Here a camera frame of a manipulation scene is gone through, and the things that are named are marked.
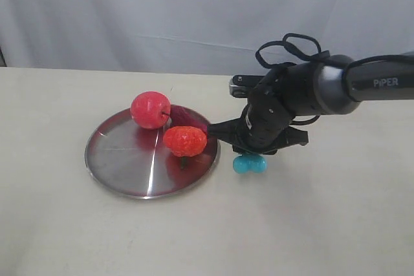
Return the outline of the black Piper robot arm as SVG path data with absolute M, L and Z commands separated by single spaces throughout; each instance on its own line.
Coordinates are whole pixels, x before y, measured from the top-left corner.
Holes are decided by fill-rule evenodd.
M 241 116 L 211 124 L 207 133 L 237 153 L 272 155 L 308 144 L 307 132 L 295 128 L 298 116 L 345 115 L 362 101 L 413 99 L 413 53 L 284 63 L 245 90 Z

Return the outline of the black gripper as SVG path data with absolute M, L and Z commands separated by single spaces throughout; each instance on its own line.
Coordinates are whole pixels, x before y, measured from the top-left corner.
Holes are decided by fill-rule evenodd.
M 264 76 L 242 75 L 241 97 L 247 99 L 240 118 L 207 126 L 208 136 L 241 147 L 242 153 L 273 155 L 309 143 L 297 126 L 322 114 L 314 95 L 317 63 L 284 63 Z

